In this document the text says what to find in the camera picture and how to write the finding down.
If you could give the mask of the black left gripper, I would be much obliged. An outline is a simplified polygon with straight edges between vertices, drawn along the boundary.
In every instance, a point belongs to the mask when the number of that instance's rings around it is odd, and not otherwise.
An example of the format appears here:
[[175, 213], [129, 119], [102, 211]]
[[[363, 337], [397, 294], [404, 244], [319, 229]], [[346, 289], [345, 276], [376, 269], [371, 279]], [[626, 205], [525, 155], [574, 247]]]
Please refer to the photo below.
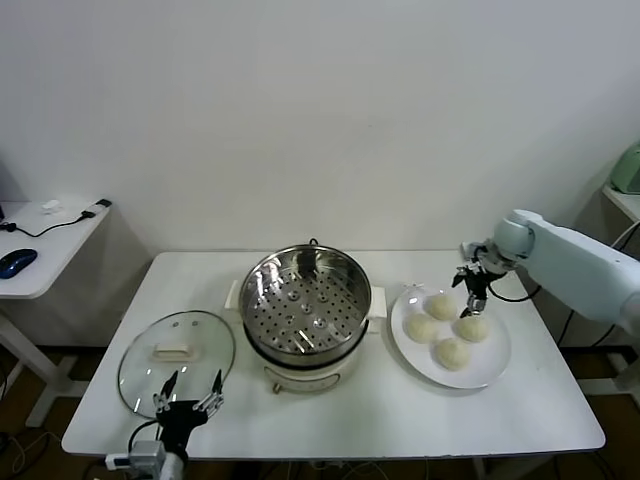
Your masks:
[[210, 392], [199, 402], [197, 400], [170, 402], [178, 375], [179, 372], [174, 371], [164, 382], [160, 392], [152, 396], [156, 419], [162, 428], [160, 441], [167, 453], [185, 453], [191, 433], [206, 424], [208, 416], [215, 415], [224, 403], [221, 370], [217, 372]]

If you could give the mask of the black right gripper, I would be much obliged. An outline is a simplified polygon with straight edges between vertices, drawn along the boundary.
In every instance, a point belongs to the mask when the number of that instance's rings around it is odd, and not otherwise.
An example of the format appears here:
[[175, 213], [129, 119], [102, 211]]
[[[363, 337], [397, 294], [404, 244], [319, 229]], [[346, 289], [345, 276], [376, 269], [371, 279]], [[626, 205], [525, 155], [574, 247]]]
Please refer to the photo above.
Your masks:
[[460, 318], [480, 315], [486, 305], [487, 290], [495, 280], [495, 274], [478, 264], [465, 265], [453, 277], [451, 287], [455, 288], [463, 281], [467, 288], [468, 299]]

